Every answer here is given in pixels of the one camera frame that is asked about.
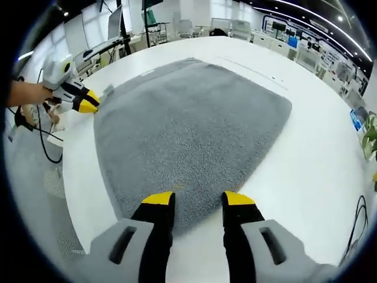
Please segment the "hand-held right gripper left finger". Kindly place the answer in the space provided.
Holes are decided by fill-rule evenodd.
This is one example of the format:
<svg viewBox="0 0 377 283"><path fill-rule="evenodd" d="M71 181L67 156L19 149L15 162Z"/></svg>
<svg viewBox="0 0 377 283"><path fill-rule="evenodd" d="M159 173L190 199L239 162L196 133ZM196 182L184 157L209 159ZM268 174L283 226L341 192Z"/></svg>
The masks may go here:
<svg viewBox="0 0 377 283"><path fill-rule="evenodd" d="M88 282L165 282L175 215L175 194L145 198L129 219L91 243Z"/></svg>

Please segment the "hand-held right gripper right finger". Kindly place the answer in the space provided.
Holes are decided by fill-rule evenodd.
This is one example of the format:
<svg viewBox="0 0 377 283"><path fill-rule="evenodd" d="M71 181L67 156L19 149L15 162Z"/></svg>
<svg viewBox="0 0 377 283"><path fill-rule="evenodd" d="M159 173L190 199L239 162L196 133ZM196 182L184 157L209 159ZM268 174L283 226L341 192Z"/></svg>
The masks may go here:
<svg viewBox="0 0 377 283"><path fill-rule="evenodd" d="M310 258L300 239L266 220L255 201L240 193L221 196L230 282L334 282L337 268Z"/></svg>

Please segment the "person's left hand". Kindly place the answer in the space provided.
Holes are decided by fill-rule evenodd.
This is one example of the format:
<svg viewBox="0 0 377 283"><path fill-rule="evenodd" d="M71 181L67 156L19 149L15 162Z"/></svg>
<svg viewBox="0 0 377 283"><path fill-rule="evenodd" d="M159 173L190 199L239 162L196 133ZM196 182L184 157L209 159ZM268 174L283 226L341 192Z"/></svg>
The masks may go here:
<svg viewBox="0 0 377 283"><path fill-rule="evenodd" d="M44 101L53 101L52 90L46 88L42 84L37 84L37 101L43 103Z"/></svg>

